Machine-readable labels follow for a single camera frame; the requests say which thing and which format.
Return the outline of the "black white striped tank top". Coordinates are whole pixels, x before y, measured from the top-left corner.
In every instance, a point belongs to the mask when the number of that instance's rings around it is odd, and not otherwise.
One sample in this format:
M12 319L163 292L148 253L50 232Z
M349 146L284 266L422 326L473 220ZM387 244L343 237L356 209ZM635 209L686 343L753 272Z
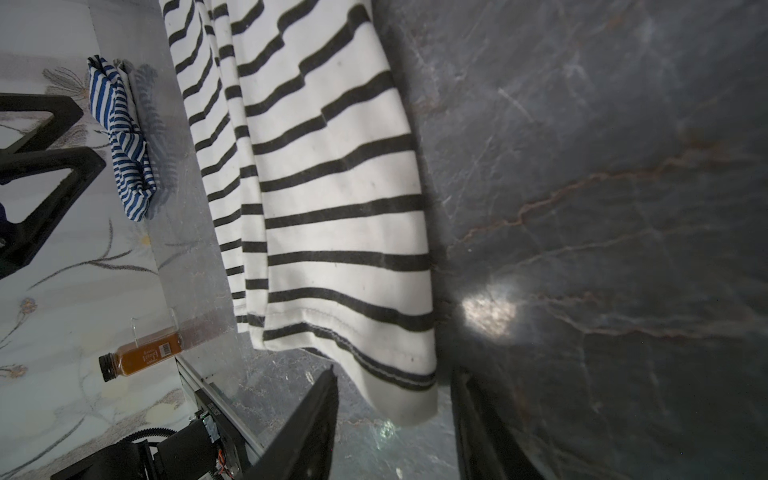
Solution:
M232 310L401 426L437 410L416 142L367 1L160 5Z

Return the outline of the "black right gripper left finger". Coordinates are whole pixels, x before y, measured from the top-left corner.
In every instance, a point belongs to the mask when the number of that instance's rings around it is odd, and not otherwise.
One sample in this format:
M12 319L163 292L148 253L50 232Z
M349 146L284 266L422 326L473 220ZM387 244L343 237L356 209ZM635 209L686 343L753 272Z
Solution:
M330 477L339 407L338 377L325 370L244 479Z

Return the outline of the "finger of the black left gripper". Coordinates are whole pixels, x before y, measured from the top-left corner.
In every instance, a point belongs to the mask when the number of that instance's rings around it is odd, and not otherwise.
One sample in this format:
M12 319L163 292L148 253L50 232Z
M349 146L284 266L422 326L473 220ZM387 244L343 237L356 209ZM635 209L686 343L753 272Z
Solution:
M48 112L51 117L25 134L1 155L36 152L48 149L83 116L82 109L70 97L44 94L1 94L1 112Z
M1 158L1 183L59 170L69 174L20 223L1 211L1 277L28 266L77 199L106 163L93 149L77 147L13 154Z

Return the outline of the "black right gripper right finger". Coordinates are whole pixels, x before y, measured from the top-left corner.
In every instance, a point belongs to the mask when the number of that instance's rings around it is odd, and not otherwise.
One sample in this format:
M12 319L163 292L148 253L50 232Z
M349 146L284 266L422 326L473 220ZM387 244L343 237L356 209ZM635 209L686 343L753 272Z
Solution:
M469 371L453 371L451 402L462 480L543 479Z

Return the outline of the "blue white striped tank top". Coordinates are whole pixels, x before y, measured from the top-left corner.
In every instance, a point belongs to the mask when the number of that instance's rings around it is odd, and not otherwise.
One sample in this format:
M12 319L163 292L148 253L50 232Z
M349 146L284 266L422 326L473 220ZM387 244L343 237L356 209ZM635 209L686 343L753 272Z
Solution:
M127 73L94 55L88 59L89 107L106 132L117 194L126 217L147 217L157 182L140 128Z

